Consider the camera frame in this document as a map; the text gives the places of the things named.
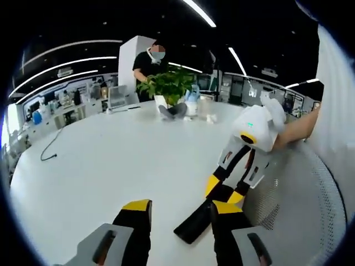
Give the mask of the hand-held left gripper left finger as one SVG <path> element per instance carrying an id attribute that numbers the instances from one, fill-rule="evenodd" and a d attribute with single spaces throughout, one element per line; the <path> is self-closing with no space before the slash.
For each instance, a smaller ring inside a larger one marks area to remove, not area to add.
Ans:
<path id="1" fill-rule="evenodd" d="M 64 265 L 147 265 L 151 248 L 150 199 L 124 205 L 113 223 L 104 223 L 77 245 Z"/>

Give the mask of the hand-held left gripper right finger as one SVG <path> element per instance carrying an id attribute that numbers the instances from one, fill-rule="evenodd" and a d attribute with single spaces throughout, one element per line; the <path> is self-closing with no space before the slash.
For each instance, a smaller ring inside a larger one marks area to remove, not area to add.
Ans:
<path id="1" fill-rule="evenodd" d="M 235 232 L 252 228 L 243 210 L 235 204 L 213 201 L 210 209 L 214 251 L 218 265 L 248 265 L 243 261 L 241 248 L 251 244 L 257 265 L 272 265 L 272 259 L 256 232 L 245 233 L 246 240 L 237 240 Z"/>

